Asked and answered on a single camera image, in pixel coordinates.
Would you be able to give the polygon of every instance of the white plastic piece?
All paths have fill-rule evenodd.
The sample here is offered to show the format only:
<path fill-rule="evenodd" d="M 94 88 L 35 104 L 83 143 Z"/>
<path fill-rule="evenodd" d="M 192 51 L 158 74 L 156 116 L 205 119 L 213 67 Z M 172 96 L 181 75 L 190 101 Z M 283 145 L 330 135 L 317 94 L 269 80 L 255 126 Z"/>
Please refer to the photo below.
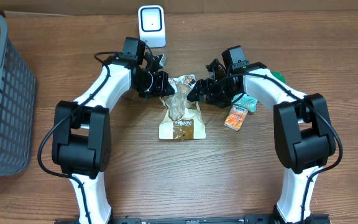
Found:
<path fill-rule="evenodd" d="M 165 19 L 164 10 L 158 5 L 142 6 L 137 11 L 139 37 L 149 47 L 164 47 Z"/>
<path fill-rule="evenodd" d="M 258 75 L 267 75 L 270 78 L 274 78 L 275 80 L 279 81 L 275 78 L 269 69 L 267 68 L 260 68 L 250 73 L 258 74 Z M 296 99 L 288 96 L 280 87 L 276 86 L 273 82 L 267 79 L 259 78 L 259 77 L 252 77 L 252 76 L 244 76 L 244 89 L 249 96 L 254 97 L 255 99 L 259 100 L 267 109 L 273 111 L 273 106 L 284 101 L 292 102 Z M 305 93 L 300 91 L 296 91 L 293 88 L 289 87 L 288 85 L 282 83 L 282 85 L 287 89 L 291 90 L 291 92 L 299 97 L 303 98 L 306 96 Z"/>
<path fill-rule="evenodd" d="M 93 97 L 89 103 L 85 106 L 95 107 L 102 106 L 104 108 L 109 108 L 110 112 L 114 105 L 117 103 L 118 99 L 123 93 L 125 93 L 131 87 L 131 71 L 126 69 L 121 65 L 110 64 L 108 65 L 110 69 L 110 77 L 107 80 L 106 84 L 100 89 L 98 94 Z M 97 87 L 103 82 L 107 75 L 107 68 L 103 66 L 102 72 L 99 78 L 92 84 L 82 96 L 74 100 L 81 104 L 84 102 L 90 94 L 92 94 Z M 89 128 L 87 125 L 81 125 L 81 128 Z"/>
<path fill-rule="evenodd" d="M 291 169 L 285 169 L 283 190 L 280 200 L 277 202 L 277 210 L 285 222 L 296 223 L 301 220 L 301 206 L 308 177 L 320 169 L 322 169 L 322 167 L 315 166 L 305 169 L 301 174 L 295 174 Z M 313 194 L 317 176 L 318 175 L 315 175 L 313 177 L 313 181 L 310 182 L 309 185 L 304 218 L 310 216 L 310 199 Z"/>
<path fill-rule="evenodd" d="M 104 188 L 104 172 L 100 172 L 94 180 L 91 180 L 87 175 L 73 174 L 73 176 L 78 178 L 84 185 L 86 204 L 92 223 L 106 224 L 110 219 L 111 207 L 107 202 L 106 189 Z M 80 224 L 89 224 L 88 217 L 85 216 L 81 189 L 78 187 L 77 182 L 71 179 L 70 181 L 73 184 L 80 208 Z"/>

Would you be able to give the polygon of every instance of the wooden table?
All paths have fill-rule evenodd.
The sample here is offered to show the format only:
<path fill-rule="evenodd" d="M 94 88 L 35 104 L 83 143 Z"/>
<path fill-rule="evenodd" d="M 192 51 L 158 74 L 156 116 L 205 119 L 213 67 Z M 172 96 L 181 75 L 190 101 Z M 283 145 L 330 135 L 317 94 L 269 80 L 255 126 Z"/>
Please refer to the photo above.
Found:
<path fill-rule="evenodd" d="M 41 139 L 60 100 L 80 96 L 100 74 L 95 52 L 121 50 L 137 37 L 137 16 L 8 19 L 12 42 L 38 81 L 32 162 L 21 175 L 0 177 L 0 223 L 53 223 L 79 213 L 68 180 L 40 169 Z M 194 73 L 228 47 L 241 45 L 251 62 L 281 72 L 305 93 L 320 93 L 344 145 L 344 158 L 319 176 L 311 201 L 333 223 L 358 223 L 358 11 L 166 15 L 171 77 Z M 273 144 L 272 115 L 259 105 L 242 129 L 223 126 L 228 109 L 201 104 L 207 138 L 160 141 L 165 108 L 119 100 L 111 113 L 112 157 L 106 171 L 115 217 L 229 217 L 271 213 L 283 167 Z M 51 142 L 43 153 L 51 160 Z M 330 157 L 329 163 L 336 159 Z"/>

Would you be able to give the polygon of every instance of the orange snack wrapper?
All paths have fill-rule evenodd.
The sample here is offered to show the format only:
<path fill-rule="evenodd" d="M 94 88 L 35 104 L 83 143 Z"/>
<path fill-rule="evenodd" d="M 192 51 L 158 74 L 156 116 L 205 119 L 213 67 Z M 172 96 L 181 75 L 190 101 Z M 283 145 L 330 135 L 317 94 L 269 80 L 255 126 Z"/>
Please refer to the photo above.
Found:
<path fill-rule="evenodd" d="M 224 121 L 224 125 L 238 131 L 240 130 L 242 123 L 244 122 L 248 111 L 245 108 L 240 106 L 234 105 L 227 116 L 226 120 Z"/>

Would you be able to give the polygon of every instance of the teal packet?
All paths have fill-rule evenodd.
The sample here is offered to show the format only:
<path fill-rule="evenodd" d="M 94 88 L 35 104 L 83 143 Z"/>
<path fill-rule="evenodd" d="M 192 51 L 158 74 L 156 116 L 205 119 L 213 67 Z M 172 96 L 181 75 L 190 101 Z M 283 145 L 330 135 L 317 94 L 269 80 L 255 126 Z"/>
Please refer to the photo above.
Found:
<path fill-rule="evenodd" d="M 238 94 L 236 96 L 233 97 L 233 100 L 237 100 L 238 97 L 240 97 L 242 95 L 241 94 Z M 240 106 L 242 108 L 245 108 L 247 109 L 249 112 L 253 113 L 256 111 L 256 104 L 258 103 L 258 100 L 255 99 L 254 97 L 252 96 L 249 96 L 247 95 L 246 93 L 244 94 L 244 96 L 241 97 L 241 99 L 237 102 L 234 103 L 234 105 L 237 105 L 237 106 Z"/>

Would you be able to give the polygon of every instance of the green object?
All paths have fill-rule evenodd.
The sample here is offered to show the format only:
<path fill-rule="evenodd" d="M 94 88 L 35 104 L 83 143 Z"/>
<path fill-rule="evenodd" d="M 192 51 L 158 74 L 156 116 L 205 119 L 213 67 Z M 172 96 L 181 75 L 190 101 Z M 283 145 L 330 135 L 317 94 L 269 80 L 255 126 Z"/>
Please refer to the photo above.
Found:
<path fill-rule="evenodd" d="M 285 83 L 285 78 L 284 78 L 284 76 L 283 76 L 281 73 L 279 73 L 279 72 L 272 72 L 272 75 L 273 75 L 276 79 L 280 80 L 282 83 Z"/>
<path fill-rule="evenodd" d="M 236 100 L 238 99 L 238 97 L 240 97 L 242 95 L 241 94 L 238 94 L 236 96 L 233 97 L 233 100 Z M 249 96 L 247 95 L 246 93 L 244 94 L 244 96 L 241 97 L 241 99 L 237 102 L 234 103 L 234 105 L 237 105 L 237 106 L 240 106 L 242 108 L 245 108 L 247 109 L 249 112 L 253 113 L 256 111 L 256 104 L 258 103 L 258 100 L 255 99 L 254 97 L 252 96 Z"/>

